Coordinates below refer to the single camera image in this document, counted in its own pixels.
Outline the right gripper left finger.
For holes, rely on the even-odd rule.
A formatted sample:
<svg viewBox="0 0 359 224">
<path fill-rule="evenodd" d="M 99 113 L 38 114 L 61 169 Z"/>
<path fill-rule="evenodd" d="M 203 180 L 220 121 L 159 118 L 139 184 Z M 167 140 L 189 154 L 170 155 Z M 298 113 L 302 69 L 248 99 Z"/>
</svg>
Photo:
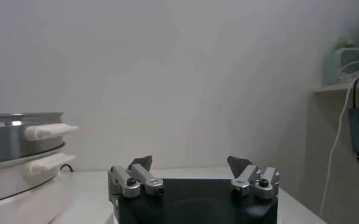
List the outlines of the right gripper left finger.
<svg viewBox="0 0 359 224">
<path fill-rule="evenodd" d="M 152 156 L 135 158 L 127 166 L 112 166 L 108 175 L 108 200 L 115 212 L 119 211 L 120 198 L 137 200 L 141 196 L 145 200 L 140 203 L 139 210 L 154 209 L 162 211 L 164 182 L 150 173 Z"/>
</svg>

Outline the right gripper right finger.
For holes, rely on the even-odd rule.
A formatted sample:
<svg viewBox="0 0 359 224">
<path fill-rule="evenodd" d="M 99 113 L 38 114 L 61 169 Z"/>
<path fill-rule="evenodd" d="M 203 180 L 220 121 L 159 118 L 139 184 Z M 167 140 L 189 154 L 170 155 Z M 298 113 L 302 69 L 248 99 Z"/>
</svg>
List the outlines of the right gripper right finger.
<svg viewBox="0 0 359 224">
<path fill-rule="evenodd" d="M 262 172 L 248 159 L 235 156 L 229 156 L 227 162 L 234 176 L 230 181 L 234 198 L 253 195 L 259 200 L 272 200 L 278 196 L 280 173 L 275 167 Z"/>
</svg>

